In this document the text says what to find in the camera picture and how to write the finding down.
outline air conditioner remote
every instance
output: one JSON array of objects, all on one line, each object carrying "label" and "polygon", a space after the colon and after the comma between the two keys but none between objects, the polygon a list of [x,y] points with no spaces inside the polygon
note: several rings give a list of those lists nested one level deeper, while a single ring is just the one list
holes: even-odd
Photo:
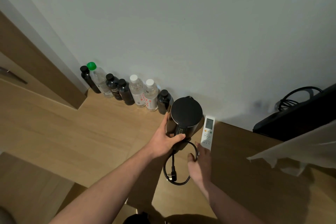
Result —
[{"label": "air conditioner remote", "polygon": [[205,116],[202,138],[201,138],[201,146],[209,150],[211,150],[214,127],[215,127],[215,118],[211,116]]}]

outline black bottle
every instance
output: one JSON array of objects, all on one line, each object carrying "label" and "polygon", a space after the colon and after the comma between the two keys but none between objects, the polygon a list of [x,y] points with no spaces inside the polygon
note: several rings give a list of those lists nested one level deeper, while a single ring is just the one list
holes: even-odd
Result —
[{"label": "black bottle", "polygon": [[123,98],[121,97],[118,91],[118,82],[119,82],[119,79],[115,77],[113,74],[106,75],[106,85],[112,91],[112,94],[114,95],[116,100],[123,100]]},{"label": "black bottle", "polygon": [[126,105],[134,104],[134,99],[132,97],[131,91],[129,90],[128,82],[126,82],[124,79],[119,80],[118,91]]},{"label": "black bottle", "polygon": [[90,76],[90,70],[87,66],[81,66],[80,70],[82,71],[81,76],[86,81],[86,83],[91,87],[95,93],[101,93],[96,84],[92,81]]},{"label": "black bottle", "polygon": [[160,94],[157,95],[157,107],[160,114],[166,114],[170,111],[172,97],[167,90],[162,90]]}]

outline door handle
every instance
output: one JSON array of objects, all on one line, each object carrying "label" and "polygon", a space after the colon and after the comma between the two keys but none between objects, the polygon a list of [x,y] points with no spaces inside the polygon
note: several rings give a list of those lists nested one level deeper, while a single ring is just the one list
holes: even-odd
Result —
[{"label": "door handle", "polygon": [[5,69],[3,67],[0,67],[0,74],[9,77],[9,78],[13,78],[19,82],[22,82],[24,84],[28,84],[28,82],[26,82],[25,80],[21,79],[20,77],[18,77],[15,73],[9,71],[8,69]]}]

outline person's left arm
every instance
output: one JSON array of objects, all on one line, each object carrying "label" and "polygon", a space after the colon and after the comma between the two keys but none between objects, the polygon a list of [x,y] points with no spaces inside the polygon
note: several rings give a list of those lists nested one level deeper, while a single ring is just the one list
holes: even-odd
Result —
[{"label": "person's left arm", "polygon": [[111,224],[149,162],[184,139],[184,134],[166,136],[167,119],[168,113],[147,145],[83,192],[49,224]]}]

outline translucent plastic sheet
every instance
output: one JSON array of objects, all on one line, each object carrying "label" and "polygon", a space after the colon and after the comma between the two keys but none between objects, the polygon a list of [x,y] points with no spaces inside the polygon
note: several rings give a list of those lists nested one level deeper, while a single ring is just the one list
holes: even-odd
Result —
[{"label": "translucent plastic sheet", "polygon": [[336,168],[336,120],[247,159],[256,158],[265,159],[272,168],[280,158],[297,160],[300,162],[299,168],[281,169],[283,172],[295,176],[299,176],[309,163],[321,167]]}]

